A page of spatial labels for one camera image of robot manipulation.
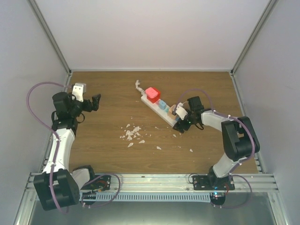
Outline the red cube plug adapter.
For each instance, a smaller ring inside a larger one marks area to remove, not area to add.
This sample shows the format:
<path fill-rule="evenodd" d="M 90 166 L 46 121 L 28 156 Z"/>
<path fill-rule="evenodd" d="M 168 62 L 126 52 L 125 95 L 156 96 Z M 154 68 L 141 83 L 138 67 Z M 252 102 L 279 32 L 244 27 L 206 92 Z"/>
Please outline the red cube plug adapter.
<path fill-rule="evenodd" d="M 160 99 L 160 92 L 158 92 L 156 95 L 147 95 L 147 99 L 152 104 L 155 104 Z"/>

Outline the pink plug adapter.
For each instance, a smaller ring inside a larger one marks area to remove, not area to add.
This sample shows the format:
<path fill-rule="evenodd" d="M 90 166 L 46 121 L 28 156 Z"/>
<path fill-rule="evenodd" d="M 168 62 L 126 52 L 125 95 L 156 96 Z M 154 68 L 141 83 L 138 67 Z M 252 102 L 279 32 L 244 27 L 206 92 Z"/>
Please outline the pink plug adapter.
<path fill-rule="evenodd" d="M 147 97 L 150 99 L 157 98 L 160 95 L 160 92 L 154 87 L 147 88 L 145 90 L 145 93 L 146 93 Z"/>

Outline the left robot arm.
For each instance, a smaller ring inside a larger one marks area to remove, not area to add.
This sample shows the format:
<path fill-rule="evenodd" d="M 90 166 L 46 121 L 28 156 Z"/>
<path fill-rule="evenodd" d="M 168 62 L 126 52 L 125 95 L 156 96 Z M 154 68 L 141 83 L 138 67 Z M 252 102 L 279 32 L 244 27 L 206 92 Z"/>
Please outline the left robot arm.
<path fill-rule="evenodd" d="M 69 171 L 69 159 L 75 140 L 79 117 L 83 112 L 97 111 L 101 95 L 91 100 L 73 93 L 60 92 L 52 97 L 52 148 L 48 162 L 40 175 L 34 178 L 34 187 L 45 211 L 61 209 L 79 202 L 82 187 L 92 189 L 97 178 L 90 165 Z"/>

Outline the white power strip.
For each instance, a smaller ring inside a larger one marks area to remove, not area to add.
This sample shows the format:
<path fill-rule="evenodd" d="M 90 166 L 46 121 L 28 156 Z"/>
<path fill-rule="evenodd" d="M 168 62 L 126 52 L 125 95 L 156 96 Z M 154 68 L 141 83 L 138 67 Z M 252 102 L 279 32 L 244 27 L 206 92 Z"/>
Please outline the white power strip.
<path fill-rule="evenodd" d="M 147 99 L 146 95 L 143 95 L 141 96 L 141 101 L 144 102 L 157 115 L 159 115 L 171 127 L 174 127 L 179 120 L 179 116 L 172 115 L 172 113 L 169 112 L 170 106 L 166 105 L 164 109 L 159 107 L 160 99 L 156 103 L 152 103 Z"/>

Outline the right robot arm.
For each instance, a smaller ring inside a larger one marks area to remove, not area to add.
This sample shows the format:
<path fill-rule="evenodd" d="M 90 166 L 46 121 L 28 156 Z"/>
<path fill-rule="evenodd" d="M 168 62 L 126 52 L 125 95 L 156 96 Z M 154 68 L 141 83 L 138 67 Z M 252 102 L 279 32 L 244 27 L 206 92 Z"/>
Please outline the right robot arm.
<path fill-rule="evenodd" d="M 187 102 L 189 109 L 178 103 L 171 110 L 173 115 L 179 117 L 173 129 L 184 133 L 192 125 L 200 130 L 207 126 L 222 133 L 224 154 L 207 174 L 208 186 L 218 190 L 224 182 L 230 181 L 238 166 L 260 151 L 260 143 L 249 117 L 223 115 L 211 108 L 205 108 L 199 97 L 189 98 Z"/>

